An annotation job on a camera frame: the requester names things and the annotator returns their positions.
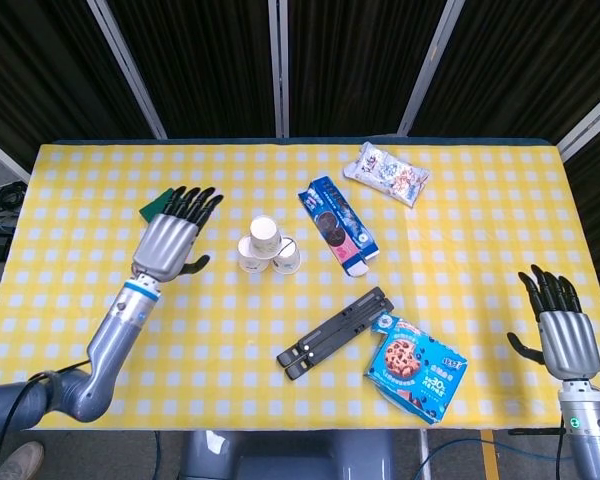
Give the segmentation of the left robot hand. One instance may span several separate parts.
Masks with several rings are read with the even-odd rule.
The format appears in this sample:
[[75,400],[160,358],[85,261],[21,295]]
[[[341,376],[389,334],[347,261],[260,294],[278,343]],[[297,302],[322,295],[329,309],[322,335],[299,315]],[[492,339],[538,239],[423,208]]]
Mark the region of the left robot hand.
[[214,187],[187,189],[182,185],[170,189],[164,201],[158,203],[158,210],[133,254],[132,277],[167,283],[203,270],[210,261],[209,255],[202,255],[193,263],[188,263],[187,258],[223,199]]

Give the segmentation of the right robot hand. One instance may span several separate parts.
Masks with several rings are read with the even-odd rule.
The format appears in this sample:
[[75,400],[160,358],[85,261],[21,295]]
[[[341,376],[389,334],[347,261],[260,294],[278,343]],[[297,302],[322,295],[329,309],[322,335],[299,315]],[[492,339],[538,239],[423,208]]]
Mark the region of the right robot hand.
[[531,276],[518,274],[525,286],[541,341],[539,350],[524,345],[509,332],[507,339],[520,356],[546,367],[560,381],[584,381],[600,372],[600,354],[592,322],[583,313],[574,285],[531,266]]

